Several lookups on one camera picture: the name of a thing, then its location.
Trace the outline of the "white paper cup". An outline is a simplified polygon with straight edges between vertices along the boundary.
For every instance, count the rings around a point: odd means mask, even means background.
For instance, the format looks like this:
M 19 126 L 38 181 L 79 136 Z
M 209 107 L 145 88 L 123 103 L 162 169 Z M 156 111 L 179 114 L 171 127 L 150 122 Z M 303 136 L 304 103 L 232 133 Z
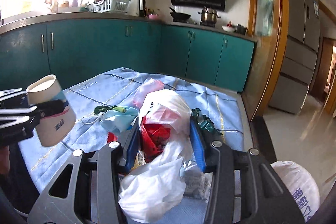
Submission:
M 72 130 L 76 114 L 55 75 L 48 75 L 26 88 L 28 102 L 38 107 L 40 122 L 36 131 L 44 147 L 62 141 Z

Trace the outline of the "red plastic bag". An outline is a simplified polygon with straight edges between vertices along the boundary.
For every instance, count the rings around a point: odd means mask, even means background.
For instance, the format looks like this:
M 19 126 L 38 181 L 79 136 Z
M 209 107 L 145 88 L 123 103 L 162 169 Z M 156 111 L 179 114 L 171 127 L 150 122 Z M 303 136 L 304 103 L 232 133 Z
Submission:
M 141 151 L 144 153 L 145 162 L 149 163 L 163 152 L 171 129 L 162 124 L 148 123 L 146 117 L 143 117 L 139 130 Z

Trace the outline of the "light blue face mask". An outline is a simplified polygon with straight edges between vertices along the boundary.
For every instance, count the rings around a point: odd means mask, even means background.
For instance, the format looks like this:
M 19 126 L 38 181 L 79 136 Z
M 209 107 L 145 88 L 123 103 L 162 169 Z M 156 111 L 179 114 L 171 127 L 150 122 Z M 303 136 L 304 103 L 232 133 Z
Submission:
M 125 113 L 109 110 L 108 112 L 101 113 L 100 115 L 86 115 L 81 118 L 81 122 L 86 125 L 93 125 L 97 123 L 107 132 L 111 132 L 118 136 L 130 127 L 139 113 L 136 108 L 129 106 L 126 106 L 125 108 Z

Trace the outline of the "white plastic bag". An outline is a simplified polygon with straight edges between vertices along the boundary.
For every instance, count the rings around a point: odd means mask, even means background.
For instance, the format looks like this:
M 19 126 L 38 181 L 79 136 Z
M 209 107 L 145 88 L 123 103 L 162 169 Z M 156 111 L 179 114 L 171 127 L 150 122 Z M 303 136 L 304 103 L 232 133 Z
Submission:
M 147 163 L 121 180 L 118 204 L 126 216 L 139 223 L 152 223 L 181 203 L 186 183 L 180 175 L 185 159 L 191 156 L 189 143 L 191 109 L 175 91 L 149 93 L 139 112 L 142 136 L 154 145 L 143 144 Z

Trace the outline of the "clear printed plastic wrapper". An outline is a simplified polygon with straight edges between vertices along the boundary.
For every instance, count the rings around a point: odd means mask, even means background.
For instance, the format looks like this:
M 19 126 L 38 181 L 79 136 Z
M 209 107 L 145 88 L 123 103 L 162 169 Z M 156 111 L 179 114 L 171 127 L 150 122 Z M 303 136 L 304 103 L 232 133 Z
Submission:
M 184 197 L 208 202 L 213 179 L 212 173 L 203 173 L 196 162 L 189 160 L 183 162 L 180 175 L 186 184 Z

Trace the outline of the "teal lower kitchen cabinets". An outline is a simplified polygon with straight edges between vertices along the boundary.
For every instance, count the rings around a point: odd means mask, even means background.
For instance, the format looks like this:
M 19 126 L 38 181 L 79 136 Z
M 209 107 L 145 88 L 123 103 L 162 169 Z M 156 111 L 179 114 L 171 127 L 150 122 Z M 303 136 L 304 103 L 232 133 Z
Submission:
M 241 92 L 255 42 L 147 20 L 64 19 L 1 28 L 1 88 L 55 74 L 68 88 L 124 67 Z

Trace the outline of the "white woven trash sack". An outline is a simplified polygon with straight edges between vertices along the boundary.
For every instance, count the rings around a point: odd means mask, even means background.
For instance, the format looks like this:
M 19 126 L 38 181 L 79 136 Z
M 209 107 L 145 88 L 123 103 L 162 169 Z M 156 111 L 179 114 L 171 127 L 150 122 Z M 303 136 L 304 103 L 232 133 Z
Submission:
M 271 166 L 288 188 L 305 222 L 310 220 L 320 206 L 319 189 L 312 175 L 293 161 L 276 161 Z

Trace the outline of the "dark green foil wrapper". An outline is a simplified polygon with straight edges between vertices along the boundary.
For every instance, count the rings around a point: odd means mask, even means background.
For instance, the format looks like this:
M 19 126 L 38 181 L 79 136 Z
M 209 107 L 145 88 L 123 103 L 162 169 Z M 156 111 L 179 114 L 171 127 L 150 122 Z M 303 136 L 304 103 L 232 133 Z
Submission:
M 208 116 L 205 114 L 202 114 L 202 111 L 200 108 L 195 108 L 191 110 L 191 116 L 198 124 L 198 127 L 201 130 L 206 130 L 211 134 L 217 134 L 220 135 L 221 133 L 215 128 L 214 123 Z

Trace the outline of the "green small wrapper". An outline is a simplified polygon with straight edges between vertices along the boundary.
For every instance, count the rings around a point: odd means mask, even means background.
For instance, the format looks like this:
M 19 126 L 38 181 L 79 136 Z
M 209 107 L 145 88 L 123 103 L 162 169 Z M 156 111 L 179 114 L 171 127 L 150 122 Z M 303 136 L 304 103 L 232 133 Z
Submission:
M 105 113 L 108 112 L 109 110 L 113 110 L 113 111 L 117 111 L 120 113 L 125 113 L 126 112 L 126 108 L 125 107 L 121 107 L 121 106 L 108 106 L 108 105 L 100 105 L 94 108 L 94 115 L 100 115 L 101 113 Z

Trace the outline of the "pink plastic bag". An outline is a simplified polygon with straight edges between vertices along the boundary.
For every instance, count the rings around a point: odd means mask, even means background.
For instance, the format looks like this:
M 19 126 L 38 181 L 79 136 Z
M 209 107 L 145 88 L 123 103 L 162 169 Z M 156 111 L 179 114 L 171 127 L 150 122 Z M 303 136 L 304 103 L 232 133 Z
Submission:
M 133 104 L 136 108 L 140 109 L 146 96 L 151 92 L 156 92 L 164 89 L 165 85 L 160 80 L 148 79 L 136 90 L 133 97 Z

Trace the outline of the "white bowl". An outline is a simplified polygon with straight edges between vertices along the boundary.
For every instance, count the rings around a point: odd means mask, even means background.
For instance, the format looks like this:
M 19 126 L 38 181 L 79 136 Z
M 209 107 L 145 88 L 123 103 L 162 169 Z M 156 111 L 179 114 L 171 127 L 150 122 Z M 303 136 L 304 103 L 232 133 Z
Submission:
M 222 26 L 222 29 L 223 29 L 225 32 L 235 32 L 235 28 L 234 28 L 234 27 Z

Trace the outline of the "small dark pot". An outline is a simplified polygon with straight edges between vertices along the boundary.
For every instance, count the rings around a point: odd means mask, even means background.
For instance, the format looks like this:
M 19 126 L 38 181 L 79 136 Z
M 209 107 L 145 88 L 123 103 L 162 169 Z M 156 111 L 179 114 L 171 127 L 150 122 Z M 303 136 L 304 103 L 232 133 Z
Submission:
M 237 24 L 236 26 L 234 26 L 234 32 L 237 34 L 241 34 L 241 35 L 246 35 L 248 28 L 242 26 L 241 24 Z

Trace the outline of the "steel stock pot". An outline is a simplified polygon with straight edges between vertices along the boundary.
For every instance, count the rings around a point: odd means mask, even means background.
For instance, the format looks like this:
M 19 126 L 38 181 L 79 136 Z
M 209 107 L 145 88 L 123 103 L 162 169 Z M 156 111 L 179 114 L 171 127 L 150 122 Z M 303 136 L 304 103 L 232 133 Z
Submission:
M 204 7 L 201 12 L 198 12 L 201 16 L 200 25 L 214 27 L 221 16 L 218 16 L 218 12 L 212 8 Z

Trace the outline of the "white dish rack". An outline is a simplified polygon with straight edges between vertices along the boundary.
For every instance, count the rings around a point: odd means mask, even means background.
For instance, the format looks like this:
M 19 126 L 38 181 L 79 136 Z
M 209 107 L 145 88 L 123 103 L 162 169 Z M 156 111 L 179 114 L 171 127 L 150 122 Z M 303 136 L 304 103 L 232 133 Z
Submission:
M 130 2 L 131 0 L 102 0 L 98 3 L 90 3 L 88 5 L 88 11 L 96 13 L 126 13 Z

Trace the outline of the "white electric kettle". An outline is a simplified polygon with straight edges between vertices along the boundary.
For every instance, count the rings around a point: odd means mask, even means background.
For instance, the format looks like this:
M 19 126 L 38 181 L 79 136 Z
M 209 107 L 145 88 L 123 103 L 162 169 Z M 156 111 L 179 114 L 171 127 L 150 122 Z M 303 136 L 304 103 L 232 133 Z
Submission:
M 143 0 L 130 0 L 127 8 L 127 14 L 139 16 L 139 11 L 143 9 Z

